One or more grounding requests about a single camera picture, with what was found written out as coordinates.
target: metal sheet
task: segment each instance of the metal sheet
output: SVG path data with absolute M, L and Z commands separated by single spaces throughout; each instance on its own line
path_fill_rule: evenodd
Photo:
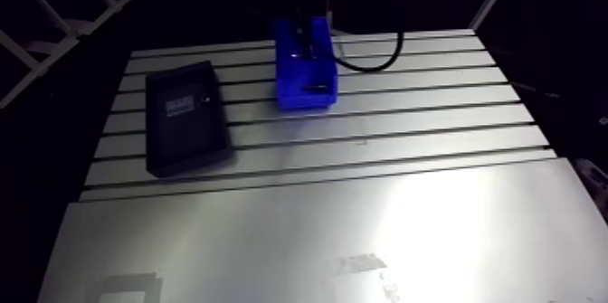
M 77 203 L 39 302 L 142 273 L 161 303 L 604 302 L 608 231 L 564 159 Z
M 474 32 L 471 29 L 461 30 L 443 30 L 433 32 L 415 32 L 405 33 L 405 39 L 423 39 L 433 37 L 450 37 L 450 36 L 467 36 L 473 35 Z M 332 41 L 336 43 L 351 43 L 351 42 L 365 42 L 365 41 L 383 41 L 383 40 L 394 40 L 396 38 L 395 33 L 373 33 L 365 35 L 344 35 L 332 37 Z M 209 44 L 209 45 L 198 45 L 193 47 L 179 47 L 179 48 L 168 48 L 168 49 L 153 49 L 148 51 L 136 51 L 131 53 L 131 57 L 150 57 L 150 56 L 162 56 L 162 55 L 180 55 L 197 52 L 222 52 L 222 51 L 235 51 L 255 48 L 267 48 L 274 47 L 274 41 L 256 41 L 247 43 L 222 43 L 222 44 Z
M 328 139 L 429 132 L 455 128 L 521 124 L 534 121 L 524 105 L 376 114 L 342 118 L 289 120 L 230 127 L 235 147 L 309 142 Z M 95 157 L 146 154 L 146 136 L 102 137 Z
M 467 87 L 446 90 L 411 90 L 344 95 L 328 109 L 282 111 L 274 101 L 224 106 L 229 122 L 243 123 L 285 118 L 330 117 L 370 112 L 430 109 L 519 100 L 510 86 Z
M 338 82 L 342 94 L 378 91 L 471 85 L 490 82 L 506 82 L 497 67 L 453 69 L 443 71 L 396 71 L 374 74 L 344 75 Z M 145 76 L 122 78 L 119 91 L 146 89 Z M 221 87 L 224 101 L 244 101 L 274 98 L 274 80 L 244 84 L 228 84 Z
M 104 187 L 81 193 L 81 201 L 108 200 L 154 196 L 165 194 L 189 194 L 206 191 L 222 191 L 271 185 L 317 183 L 321 181 L 354 179 L 380 175 L 399 175 L 471 166 L 490 166 L 530 160 L 555 158 L 551 149 L 519 149 L 488 152 L 477 155 L 445 156 L 416 161 L 396 161 L 381 164 L 364 164 L 342 168 L 321 168 L 300 172 L 285 172 L 274 175 L 242 175 L 206 180 L 180 181 L 177 183 L 154 183 L 125 187 Z
M 448 156 L 500 149 L 546 146 L 536 126 L 493 128 L 421 136 L 363 138 L 310 145 L 246 149 L 237 151 L 225 165 L 180 175 L 192 178 L 211 175 L 276 172 L 309 167 L 344 166 L 397 159 Z M 91 164 L 86 185 L 110 185 L 152 181 L 145 158 L 99 161 Z
M 374 56 L 390 55 L 393 53 L 395 42 L 370 43 L 340 43 L 334 46 L 334 54 L 338 56 Z M 483 50 L 483 44 L 474 36 L 439 38 L 427 40 L 408 40 L 401 54 L 424 52 L 457 52 Z M 143 71 L 159 71 L 166 66 L 181 67 L 187 64 L 210 61 L 216 67 L 235 64 L 271 63 L 275 59 L 274 48 L 250 49 L 231 52 L 207 52 L 187 55 L 172 55 L 149 57 L 131 60 L 127 64 L 126 73 Z

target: black box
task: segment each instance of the black box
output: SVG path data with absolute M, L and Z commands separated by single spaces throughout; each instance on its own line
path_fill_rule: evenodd
M 233 155 L 214 68 L 198 63 L 146 77 L 146 168 L 157 177 Z

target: white frame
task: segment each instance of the white frame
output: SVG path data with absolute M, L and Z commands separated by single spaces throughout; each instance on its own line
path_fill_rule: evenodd
M 2 98 L 2 100 L 0 100 L 0 109 L 5 108 L 13 99 L 24 91 L 30 83 L 43 76 L 53 64 L 76 46 L 79 42 L 78 36 L 93 33 L 100 25 L 108 21 L 112 15 L 122 10 L 122 7 L 130 1 L 131 0 L 104 0 L 108 8 L 94 22 L 88 22 L 65 19 L 55 11 L 48 1 L 36 0 L 44 12 L 52 18 L 55 25 L 63 30 L 65 37 L 58 43 L 34 41 L 22 46 L 13 40 L 7 33 L 0 30 L 0 44 L 30 69 L 30 72 L 28 72 L 19 83 Z M 29 48 L 32 52 L 42 52 L 39 50 L 40 47 L 45 47 L 44 53 L 48 53 L 49 55 L 42 62 L 38 62 L 27 51 Z

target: white label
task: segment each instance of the white label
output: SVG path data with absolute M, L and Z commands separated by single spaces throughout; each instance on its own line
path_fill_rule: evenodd
M 165 103 L 165 108 L 166 115 L 169 118 L 193 111 L 195 110 L 195 97 L 190 95 L 179 99 L 172 99 Z

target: black cable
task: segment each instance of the black cable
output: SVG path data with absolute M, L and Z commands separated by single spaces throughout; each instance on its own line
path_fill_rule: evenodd
M 404 32 L 399 32 L 397 33 L 397 45 L 394 47 L 394 52 L 393 55 L 391 55 L 391 58 L 388 59 L 388 61 L 386 61 L 385 63 L 379 65 L 379 66 L 375 66 L 375 67 L 361 67 L 361 66 L 356 66 L 354 64 L 350 64 L 338 57 L 336 57 L 336 55 L 332 55 L 334 61 L 346 68 L 349 68 L 352 71 L 360 71 L 360 72 L 378 72 L 378 71 L 383 71 L 386 68 L 390 67 L 393 65 L 393 63 L 395 61 L 397 61 L 397 58 L 399 57 L 399 55 L 401 55 L 401 50 L 404 47 Z

